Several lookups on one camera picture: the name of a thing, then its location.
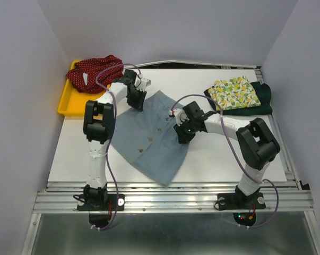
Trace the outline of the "light blue denim skirt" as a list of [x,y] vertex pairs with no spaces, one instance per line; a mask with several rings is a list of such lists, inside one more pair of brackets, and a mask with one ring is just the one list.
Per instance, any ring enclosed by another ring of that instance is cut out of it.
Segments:
[[112,139],[114,149],[150,179],[168,185],[183,164],[188,144],[178,142],[175,119],[169,116],[174,100],[157,91],[143,103],[117,116]]

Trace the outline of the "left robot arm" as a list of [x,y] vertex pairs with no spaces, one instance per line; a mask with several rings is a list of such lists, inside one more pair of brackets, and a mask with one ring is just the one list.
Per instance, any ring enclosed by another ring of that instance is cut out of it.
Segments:
[[105,210],[116,201],[109,198],[107,191],[106,159],[115,130],[117,104],[126,99],[129,106],[141,112],[150,84],[142,74],[127,69],[99,99],[87,101],[83,133],[89,145],[89,174],[83,193],[77,198],[79,210]]

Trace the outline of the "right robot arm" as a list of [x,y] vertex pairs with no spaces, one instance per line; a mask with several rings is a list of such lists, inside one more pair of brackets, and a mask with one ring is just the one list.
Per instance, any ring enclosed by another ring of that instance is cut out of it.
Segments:
[[180,144],[190,143],[198,132],[224,135],[243,175],[235,192],[221,197],[240,207],[257,200],[263,175],[280,152],[279,143],[263,119],[242,121],[224,117],[221,112],[205,113],[195,101],[182,109],[172,108],[170,116],[176,120],[174,130]]

